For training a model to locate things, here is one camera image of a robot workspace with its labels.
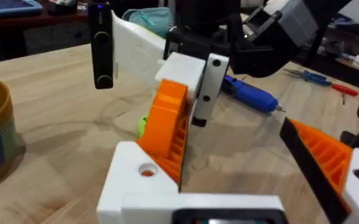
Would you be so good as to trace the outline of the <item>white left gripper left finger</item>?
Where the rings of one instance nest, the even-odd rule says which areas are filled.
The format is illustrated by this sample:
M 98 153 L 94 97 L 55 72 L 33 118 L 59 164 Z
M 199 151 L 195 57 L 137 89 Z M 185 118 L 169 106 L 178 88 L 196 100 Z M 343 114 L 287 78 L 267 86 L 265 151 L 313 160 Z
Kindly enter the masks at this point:
M 97 205 L 99 223 L 123 223 L 125 195 L 178 192 L 178 185 L 133 141 L 117 144 Z

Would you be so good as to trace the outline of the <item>white orange left gripper right finger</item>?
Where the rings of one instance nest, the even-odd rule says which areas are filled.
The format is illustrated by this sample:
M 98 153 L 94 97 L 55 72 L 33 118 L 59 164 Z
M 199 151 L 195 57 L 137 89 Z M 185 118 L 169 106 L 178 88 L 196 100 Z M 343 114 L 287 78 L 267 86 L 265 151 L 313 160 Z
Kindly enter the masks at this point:
M 330 223 L 359 223 L 359 147 L 285 118 L 279 135 Z

